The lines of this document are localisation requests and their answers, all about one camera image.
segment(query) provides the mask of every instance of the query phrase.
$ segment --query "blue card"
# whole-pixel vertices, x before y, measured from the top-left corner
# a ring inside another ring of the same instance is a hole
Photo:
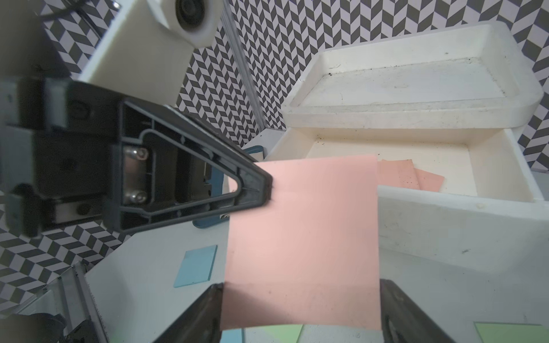
[[[217,245],[186,251],[173,287],[209,281],[216,251]]]
[[[244,329],[225,330],[221,333],[221,341],[219,343],[244,343],[242,335]]]

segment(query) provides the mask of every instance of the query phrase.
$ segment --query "blue plastic part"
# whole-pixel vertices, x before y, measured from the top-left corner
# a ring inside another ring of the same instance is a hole
[[[244,149],[244,151],[248,154],[262,153],[264,151],[264,148],[260,145],[254,145],[253,147]]]
[[[264,148],[260,145],[254,145],[253,147],[244,149],[244,151],[248,154],[264,153]],[[207,180],[207,182],[211,184],[212,197],[223,194],[223,176],[224,174],[221,171],[212,167],[211,178]],[[207,229],[211,226],[226,222],[228,220],[229,217],[221,219],[220,216],[211,216],[203,219],[193,220],[193,225],[199,229]]]

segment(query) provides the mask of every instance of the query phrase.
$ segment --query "pink card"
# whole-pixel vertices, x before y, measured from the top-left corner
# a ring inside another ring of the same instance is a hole
[[[378,162],[379,184],[420,189],[412,160]]]
[[[260,162],[266,206],[231,214],[221,329],[381,328],[374,156]]]
[[[442,183],[444,182],[444,176],[426,172],[425,170],[416,168],[417,182],[419,183],[419,189],[429,190],[431,192],[440,191]]]

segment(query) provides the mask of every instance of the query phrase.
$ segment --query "bolt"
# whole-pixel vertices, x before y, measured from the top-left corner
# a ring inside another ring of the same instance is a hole
[[[144,204],[147,201],[147,192],[143,190],[134,190],[130,193],[130,201],[134,204]]]
[[[146,148],[141,147],[124,147],[124,153],[139,161],[144,161],[149,158],[149,151]]]

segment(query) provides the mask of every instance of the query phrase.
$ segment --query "green tile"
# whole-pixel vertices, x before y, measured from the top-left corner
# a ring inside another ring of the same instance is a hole
[[[483,343],[549,343],[549,330],[541,325],[475,323]]]
[[[258,329],[265,330],[277,343],[296,343],[303,325],[270,325]]]

